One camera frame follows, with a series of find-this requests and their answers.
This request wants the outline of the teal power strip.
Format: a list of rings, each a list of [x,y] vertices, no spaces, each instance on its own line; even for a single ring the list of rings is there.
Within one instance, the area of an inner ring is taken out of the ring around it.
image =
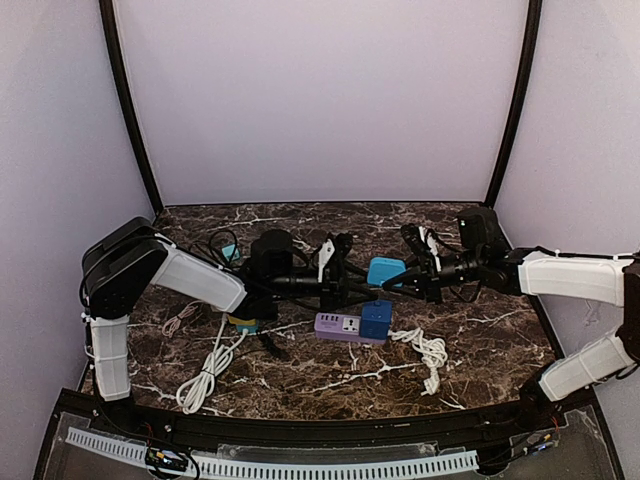
[[[236,330],[239,333],[242,333],[243,331],[247,331],[248,334],[256,334],[259,331],[259,326],[258,325],[237,325]]]

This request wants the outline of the black power adapter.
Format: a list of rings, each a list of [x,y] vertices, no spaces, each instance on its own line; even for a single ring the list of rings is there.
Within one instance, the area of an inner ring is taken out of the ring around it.
[[[260,340],[262,346],[275,358],[283,359],[285,351],[281,349],[266,331],[268,323],[276,321],[278,318],[278,306],[271,305],[267,308],[266,312],[259,318],[259,329],[257,337]]]

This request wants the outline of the purple power strip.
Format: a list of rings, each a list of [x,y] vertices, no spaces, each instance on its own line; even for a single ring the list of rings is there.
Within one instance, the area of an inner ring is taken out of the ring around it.
[[[383,339],[373,339],[360,335],[360,318],[337,313],[317,313],[314,332],[318,339],[382,345]]]

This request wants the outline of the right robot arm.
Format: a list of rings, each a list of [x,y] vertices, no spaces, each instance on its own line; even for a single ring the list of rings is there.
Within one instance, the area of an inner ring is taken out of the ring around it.
[[[578,307],[593,339],[544,367],[522,386],[520,397],[548,405],[639,368],[639,256],[585,254],[543,247],[512,248],[497,230],[459,224],[462,245],[438,251],[432,230],[402,227],[412,252],[406,270],[383,282],[386,291],[439,303],[447,287],[476,282],[504,295],[564,300]]]

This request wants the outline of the teal small charger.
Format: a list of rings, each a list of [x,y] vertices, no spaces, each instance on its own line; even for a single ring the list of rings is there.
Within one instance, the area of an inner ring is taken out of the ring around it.
[[[221,249],[221,252],[222,252],[224,258],[230,263],[234,263],[234,262],[240,261],[241,258],[242,258],[241,249],[236,244],[229,244],[229,245],[224,246]]]

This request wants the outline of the blue small charger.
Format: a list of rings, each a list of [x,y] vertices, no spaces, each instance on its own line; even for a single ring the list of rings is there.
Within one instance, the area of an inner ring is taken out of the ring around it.
[[[403,260],[387,257],[374,257],[370,260],[367,284],[380,287],[387,280],[394,278],[406,270]]]

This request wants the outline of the yellow cube plug adapter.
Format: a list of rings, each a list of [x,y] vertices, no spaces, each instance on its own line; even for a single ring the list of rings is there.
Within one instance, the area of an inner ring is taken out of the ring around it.
[[[235,317],[231,314],[227,315],[228,321],[238,327],[255,327],[257,325],[256,319],[242,319]]]

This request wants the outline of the dark blue cube adapter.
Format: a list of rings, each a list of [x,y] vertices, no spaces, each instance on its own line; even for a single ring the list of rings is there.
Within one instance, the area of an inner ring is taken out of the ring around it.
[[[362,306],[359,336],[373,340],[386,340],[392,322],[392,302],[375,300]]]

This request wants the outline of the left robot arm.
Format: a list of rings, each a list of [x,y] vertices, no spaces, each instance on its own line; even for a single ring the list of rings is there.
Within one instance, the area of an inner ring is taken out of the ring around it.
[[[241,320],[273,321],[287,301],[313,312],[334,312],[376,299],[366,273],[347,256],[353,238],[328,235],[311,255],[291,233],[272,229],[250,245],[235,267],[214,250],[198,254],[136,217],[89,248],[82,258],[79,298],[89,332],[96,390],[107,401],[131,394],[128,324],[145,290],[160,286]]]

